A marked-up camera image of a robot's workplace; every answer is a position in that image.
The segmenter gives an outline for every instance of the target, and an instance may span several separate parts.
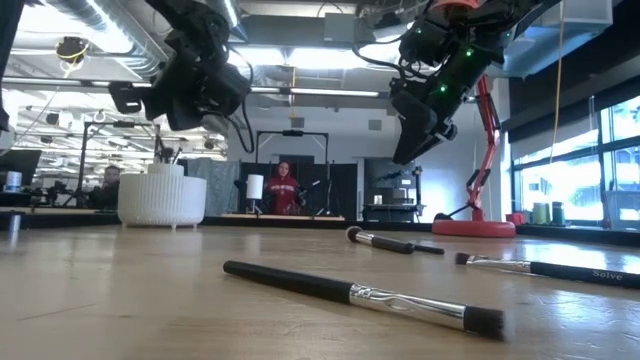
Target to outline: red sweatshirt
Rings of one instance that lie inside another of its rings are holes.
[[[273,215],[291,215],[295,213],[296,190],[300,185],[296,179],[289,175],[285,177],[274,176],[269,179],[267,191],[273,194],[271,201],[271,214]]]

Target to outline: table surface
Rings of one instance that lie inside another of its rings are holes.
[[[222,217],[236,219],[271,219],[271,220],[319,220],[345,221],[342,216],[299,216],[299,215],[256,215],[256,214],[222,214]]]
[[[640,291],[453,264],[457,251],[640,273],[631,248],[381,233],[446,249],[402,255],[343,231],[87,227],[0,242],[3,359],[640,359]],[[504,309],[501,343],[225,275],[234,259]]]

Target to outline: window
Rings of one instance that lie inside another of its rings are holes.
[[[640,229],[640,147],[604,154],[607,209],[615,230]]]
[[[580,150],[598,145],[598,129],[588,131],[582,135],[578,135],[562,142],[556,143],[553,147],[553,156],[568,154],[575,150]],[[551,156],[551,147],[536,151],[529,155],[523,156],[515,160],[517,165],[530,163],[532,161],[542,160]]]
[[[603,142],[640,136],[640,96],[603,110],[601,116]]]
[[[520,176],[523,210],[533,210],[537,202],[560,201],[567,219],[602,220],[597,155],[526,168]]]

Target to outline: makeup brush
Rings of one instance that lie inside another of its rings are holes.
[[[640,275],[619,271],[556,265],[537,261],[493,259],[486,256],[469,255],[464,253],[456,254],[456,264],[543,275],[557,279],[640,289]]]
[[[354,243],[366,244],[377,249],[389,250],[401,254],[412,254],[414,251],[428,252],[431,254],[444,254],[444,250],[431,246],[418,245],[409,242],[404,242],[396,239],[391,239],[384,236],[379,236],[364,232],[359,226],[349,227],[345,233],[347,240]]]
[[[506,340],[510,334],[509,321],[500,310],[403,295],[352,282],[238,261],[225,262],[223,270],[227,274],[264,285],[342,304],[401,314],[496,340]]]

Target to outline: white planter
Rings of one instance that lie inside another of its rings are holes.
[[[123,174],[118,217],[126,225],[197,225],[204,218],[207,181],[179,165],[153,164],[150,174]]]

